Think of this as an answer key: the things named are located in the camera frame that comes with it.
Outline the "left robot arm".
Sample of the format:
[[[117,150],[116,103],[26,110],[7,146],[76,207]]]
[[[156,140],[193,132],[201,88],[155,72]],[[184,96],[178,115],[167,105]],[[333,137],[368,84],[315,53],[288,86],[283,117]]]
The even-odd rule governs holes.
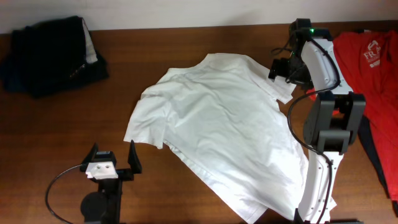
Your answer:
[[[98,184],[96,192],[84,197],[80,205],[85,223],[120,224],[123,183],[133,181],[142,172],[134,141],[130,142],[126,169],[116,167],[116,156],[112,151],[99,151],[94,144],[82,162],[81,172]]]

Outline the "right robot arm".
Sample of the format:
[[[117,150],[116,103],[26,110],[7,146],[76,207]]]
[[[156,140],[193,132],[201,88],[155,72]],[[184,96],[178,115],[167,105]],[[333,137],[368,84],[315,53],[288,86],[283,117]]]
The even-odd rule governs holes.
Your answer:
[[[307,92],[290,105],[310,96],[315,101],[297,141],[308,149],[305,190],[295,209],[294,223],[331,223],[331,195],[336,172],[348,147],[354,143],[366,100],[354,93],[343,78],[334,54],[333,38],[326,28],[314,28],[310,19],[296,19],[289,39],[273,55],[290,51],[289,58],[274,59],[269,79],[281,77]]]

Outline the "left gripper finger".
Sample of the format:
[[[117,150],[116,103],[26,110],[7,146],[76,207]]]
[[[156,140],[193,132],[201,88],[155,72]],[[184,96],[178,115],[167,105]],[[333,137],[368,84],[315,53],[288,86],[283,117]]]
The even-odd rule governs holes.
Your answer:
[[[142,165],[137,156],[136,147],[133,140],[130,142],[127,162],[132,170],[142,170]]]
[[[98,145],[97,143],[94,143],[93,147],[90,149],[89,153],[86,155],[86,157],[83,159],[82,164],[88,164],[90,163],[93,158],[95,157],[96,153],[98,152]]]

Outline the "white t-shirt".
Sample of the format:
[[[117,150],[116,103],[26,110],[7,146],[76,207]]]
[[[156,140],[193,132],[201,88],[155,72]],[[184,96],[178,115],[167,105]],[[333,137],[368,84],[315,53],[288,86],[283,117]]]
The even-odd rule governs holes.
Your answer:
[[[308,159],[280,103],[295,85],[240,54],[208,54],[146,88],[124,136],[170,150],[245,222],[272,209],[292,220]]]

